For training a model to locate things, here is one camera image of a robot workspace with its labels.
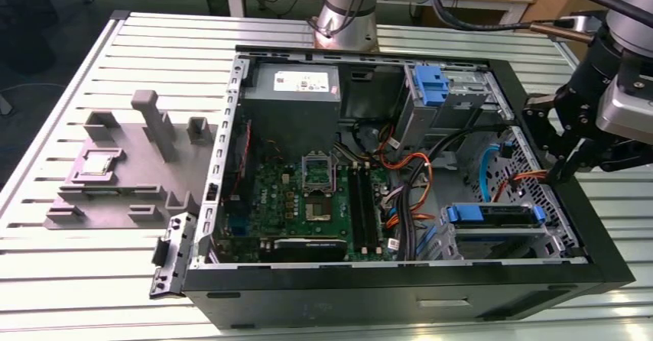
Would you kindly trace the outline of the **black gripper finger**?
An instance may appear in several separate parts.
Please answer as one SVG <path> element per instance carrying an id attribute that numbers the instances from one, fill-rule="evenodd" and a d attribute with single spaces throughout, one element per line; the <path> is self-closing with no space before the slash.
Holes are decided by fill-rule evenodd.
<path id="1" fill-rule="evenodd" d="M 652 145 L 619 136 L 564 136 L 561 143 L 561 149 L 553 151 L 559 158 L 553 183 L 569 181 L 579 171 L 595 167 L 613 172 L 652 163 Z"/>
<path id="2" fill-rule="evenodd" d="M 560 135 L 551 123 L 549 113 L 555 109 L 555 95 L 529 94 L 521 117 L 531 132 L 532 140 L 539 150 L 548 154 L 553 160 L 545 181 L 561 183 L 569 178 L 565 176 L 565 165 L 569 157 L 569 143 L 565 135 Z"/>

